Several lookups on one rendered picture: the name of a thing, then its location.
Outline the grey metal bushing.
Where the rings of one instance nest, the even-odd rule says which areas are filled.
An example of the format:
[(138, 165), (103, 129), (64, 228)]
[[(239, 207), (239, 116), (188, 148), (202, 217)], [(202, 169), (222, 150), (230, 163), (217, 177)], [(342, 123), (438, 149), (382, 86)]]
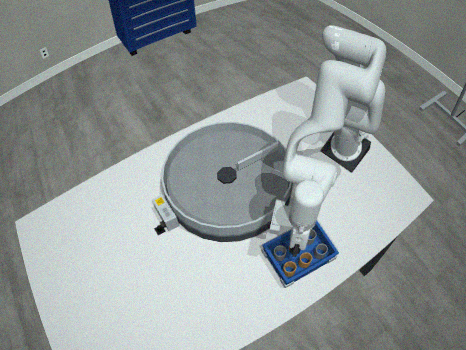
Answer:
[[(282, 255), (282, 256), (277, 255), (277, 254), (276, 254), (277, 251), (282, 251), (282, 252), (284, 253), (284, 255)], [(287, 249), (286, 249), (284, 246), (279, 245), (279, 246), (275, 247), (273, 257), (274, 257), (277, 261), (282, 261), (282, 260), (285, 259), (286, 252), (287, 252)]]
[(313, 229), (311, 229), (310, 235), (313, 237), (313, 239), (308, 239), (307, 245), (313, 244), (313, 242), (315, 240), (314, 237), (316, 237), (316, 232)]
[(325, 244), (319, 244), (319, 245), (317, 245), (317, 247), (316, 247), (316, 249), (315, 249), (315, 252), (314, 252), (315, 258), (316, 258), (316, 259), (323, 259), (323, 258), (325, 257), (325, 255), (326, 255), (326, 253), (325, 253), (325, 254), (320, 254), (320, 253), (318, 253), (317, 250), (319, 250), (319, 249), (323, 250), (324, 253), (325, 253), (325, 252), (327, 253), (328, 248), (327, 248), (327, 246), (326, 246)]

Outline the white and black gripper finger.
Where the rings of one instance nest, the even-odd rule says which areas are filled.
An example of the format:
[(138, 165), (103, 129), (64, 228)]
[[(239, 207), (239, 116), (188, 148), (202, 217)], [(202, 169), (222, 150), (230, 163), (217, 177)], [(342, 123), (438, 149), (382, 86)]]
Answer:
[[(293, 248), (290, 248), (289, 252), (293, 253), (293, 257), (297, 257), (297, 254), (300, 253), (300, 248), (299, 244), (295, 244)], [(298, 250), (299, 249), (299, 250)], [(293, 251), (293, 252), (292, 252)], [(298, 252), (299, 251), (299, 252)]]

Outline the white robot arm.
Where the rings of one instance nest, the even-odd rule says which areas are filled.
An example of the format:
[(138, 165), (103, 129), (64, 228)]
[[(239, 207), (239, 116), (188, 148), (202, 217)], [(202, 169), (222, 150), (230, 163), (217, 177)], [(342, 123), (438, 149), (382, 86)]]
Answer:
[[(334, 25), (324, 28), (322, 40), (336, 60), (320, 65), (311, 116), (289, 138), (282, 174), (298, 185), (292, 206), (276, 200), (270, 234), (279, 235), (281, 226), (296, 228), (299, 234), (311, 229), (337, 179), (334, 164), (297, 153), (304, 137), (334, 131), (333, 154), (339, 160), (352, 161), (361, 153), (362, 140), (380, 125), (385, 99), (385, 85), (380, 80), (386, 58), (384, 42)], [(362, 131), (365, 133), (360, 136)]]

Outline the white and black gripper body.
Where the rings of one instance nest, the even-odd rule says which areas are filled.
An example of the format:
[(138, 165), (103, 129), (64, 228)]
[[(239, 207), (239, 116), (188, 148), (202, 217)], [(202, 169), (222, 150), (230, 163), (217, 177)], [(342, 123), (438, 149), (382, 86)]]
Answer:
[(293, 248), (295, 244), (299, 244), (300, 250), (305, 250), (311, 229), (304, 231), (303, 234), (299, 234), (298, 230), (296, 230), (296, 228), (292, 228), (291, 229), (292, 238), (290, 239), (290, 246), (289, 247)]

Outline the blue crate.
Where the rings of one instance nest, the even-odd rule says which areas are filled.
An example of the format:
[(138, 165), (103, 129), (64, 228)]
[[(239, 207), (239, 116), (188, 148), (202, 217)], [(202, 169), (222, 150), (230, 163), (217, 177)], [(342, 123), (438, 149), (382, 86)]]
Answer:
[[(291, 230), (284, 233), (283, 235), (263, 244), (264, 251), (267, 255), (268, 260), (272, 264), (273, 268), (277, 272), (278, 276), (280, 279), (284, 281), (284, 283), (287, 285), (291, 282), (296, 282), (297, 280), (303, 278), (304, 276), (310, 274), (311, 272), (317, 270), (318, 268), (322, 267), (323, 265), (327, 264), (329, 260), (334, 258), (337, 255), (337, 249), (321, 227), (321, 225), (316, 221), (315, 226), (312, 228), (316, 233), (317, 236), (315, 238), (315, 241), (311, 245), (306, 245), (305, 250), (300, 250), (300, 254), (297, 254), (297, 257), (292, 257), (292, 253), (289, 253), (289, 244), (290, 244), (290, 236), (291, 236)], [(328, 251), (323, 259), (316, 259), (314, 256), (315, 249), (317, 245), (319, 244), (325, 244), (328, 247)], [(275, 247), (282, 245), (287, 249), (285, 259), (282, 261), (276, 261), (275, 258), (273, 257), (274, 249)], [(268, 246), (268, 247), (267, 247)], [(268, 249), (269, 248), (269, 249)], [(312, 255), (312, 261), (307, 268), (301, 268), (298, 264), (299, 257), (301, 254), (309, 252)], [(332, 255), (331, 255), (332, 254)], [(269, 258), (270, 257), (270, 258)], [(327, 257), (327, 258), (326, 258)], [(295, 271), (295, 274), (291, 277), (286, 277), (286, 275), (283, 272), (283, 268), (285, 263), (288, 261), (292, 261), (296, 264), (297, 268)], [(316, 264), (317, 263), (317, 264)], [(281, 267), (281, 268), (280, 268)], [(277, 268), (277, 269), (276, 269)], [(309, 272), (310, 271), (310, 272)], [(303, 275), (303, 276), (302, 276)], [(300, 277), (300, 278), (299, 278)], [(298, 279), (297, 279), (298, 278)]]

